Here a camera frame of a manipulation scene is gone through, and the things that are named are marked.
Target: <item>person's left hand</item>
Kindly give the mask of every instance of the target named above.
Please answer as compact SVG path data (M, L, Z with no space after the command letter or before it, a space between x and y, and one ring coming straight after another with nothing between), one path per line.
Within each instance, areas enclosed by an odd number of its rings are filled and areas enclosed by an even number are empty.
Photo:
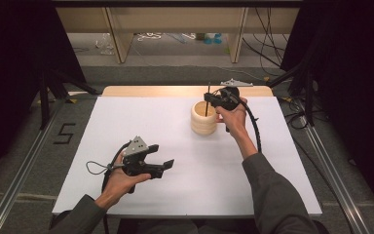
M123 153L121 153L115 163L122 163ZM95 203L108 210L120 201L120 198L127 194L136 184L151 178L150 174L140 174L136 176L128 176L123 169L114 170L102 194L95 200Z

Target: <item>white table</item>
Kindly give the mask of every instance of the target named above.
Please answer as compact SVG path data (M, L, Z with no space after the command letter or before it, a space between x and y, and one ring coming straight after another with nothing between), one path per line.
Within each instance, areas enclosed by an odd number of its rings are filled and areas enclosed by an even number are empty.
M84 194L100 194L103 175L91 175L88 161L107 165L135 136L159 144L146 162L174 159L162 178L138 184L108 213L120 217L246 217L253 215L250 186L233 138L219 125L210 136L190 128L191 106L203 97L99 97L53 213L71 210ZM275 97L247 97L257 121L263 153L299 191L308 213L321 209ZM253 136L251 123L247 128Z

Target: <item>dark sleeve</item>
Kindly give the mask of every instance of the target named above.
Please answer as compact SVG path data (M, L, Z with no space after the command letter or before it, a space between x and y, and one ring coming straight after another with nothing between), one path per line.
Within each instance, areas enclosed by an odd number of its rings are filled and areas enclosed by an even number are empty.
M297 190L257 153L243 161L260 233L318 233Z
M106 210L97 206L93 198L85 195L75 206L74 210L51 229L49 233L91 233L105 214Z

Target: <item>metal frame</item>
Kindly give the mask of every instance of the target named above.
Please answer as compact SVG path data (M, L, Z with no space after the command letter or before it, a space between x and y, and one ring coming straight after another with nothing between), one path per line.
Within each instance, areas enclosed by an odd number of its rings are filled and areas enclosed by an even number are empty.
M29 172L31 171L36 158L39 156L41 149L47 139L48 133L52 129L54 120L63 107L65 99L57 99L56 104L52 113L52 116L47 124L47 126L40 130L37 137L35 138L31 148L29 149L25 159L22 162L17 174L15 175L11 185L8 190L5 192L1 202L0 202L0 230L5 223L5 220L11 211L14 202L16 201L20 190L22 189L23 184L25 183Z
M296 100L299 106L303 106L300 100ZM302 117L301 121L303 125L306 125L306 133L309 140L312 143L312 146L315 149L316 154L323 166L323 170L327 176L327 179L335 191L336 198L340 201L343 211L345 212L351 228L356 234L369 234L370 231L363 220L363 216L358 209L357 205L351 194L349 193L348 188L346 187L343 179L340 177L335 165L329 157L323 143L318 136L318 133L315 127L312 127L307 123L306 117Z

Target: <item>person's right hand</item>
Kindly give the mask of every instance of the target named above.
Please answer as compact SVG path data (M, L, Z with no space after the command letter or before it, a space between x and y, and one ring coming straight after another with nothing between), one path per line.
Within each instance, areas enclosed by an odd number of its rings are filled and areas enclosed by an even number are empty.
M241 97L241 100L247 103L247 99ZM215 107L215 110L223 117L221 119L220 116L217 115L216 122L225 123L226 127L230 130L230 135L234 139L247 136L247 130L245 129L246 112L242 104L239 104L232 111L226 110L221 106Z
M241 97L244 103L247 103L247 99ZM230 130L230 135L236 140L240 152L242 153L243 158L247 158L250 155L257 153L257 149L254 146L253 141L248 136L247 130L245 128L245 108L242 104L239 104L232 111L228 111L221 106L215 107L217 113L219 113L223 119L220 119L220 116L217 116L217 123L225 123L226 127Z

